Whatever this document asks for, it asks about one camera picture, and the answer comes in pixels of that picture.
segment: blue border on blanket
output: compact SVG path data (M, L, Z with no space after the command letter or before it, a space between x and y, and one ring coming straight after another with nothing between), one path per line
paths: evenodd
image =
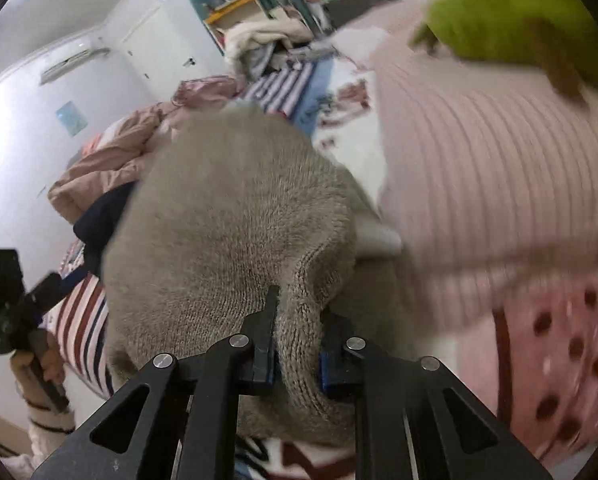
M292 124L308 137L312 137L317 129L319 101L328 93L333 66L334 56L319 59L307 88L290 118Z

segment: brown knit sweater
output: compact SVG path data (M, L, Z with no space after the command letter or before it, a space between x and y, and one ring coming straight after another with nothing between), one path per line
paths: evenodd
M109 247L108 356L116 378L158 352L206 351L237 333L278 284L283 384L270 398L241 398L239 430L351 442L351 406L327 400L317 386L320 313L348 282L335 310L388 349L398 339L387 307L397 303L390 264L369 262L350 280L353 216L367 212L357 189L282 118L253 109L193 116L136 192ZM370 308L371 300L379 306Z

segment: green plush toy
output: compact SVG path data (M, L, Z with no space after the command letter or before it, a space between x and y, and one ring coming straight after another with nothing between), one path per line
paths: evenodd
M432 0L410 45L439 41L465 59L538 65L573 100L581 78L598 86L598 25L580 0Z

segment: blue paper on wall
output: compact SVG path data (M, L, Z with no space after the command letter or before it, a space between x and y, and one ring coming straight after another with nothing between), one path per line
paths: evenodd
M88 122L77 110L72 101L68 101L56 111L57 119L61 121L63 127L67 130L69 136L74 137L86 126Z

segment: white door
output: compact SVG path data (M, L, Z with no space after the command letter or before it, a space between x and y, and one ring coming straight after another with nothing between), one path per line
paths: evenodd
M169 101L179 82L208 75L165 10L157 7L122 41L125 55L160 101Z

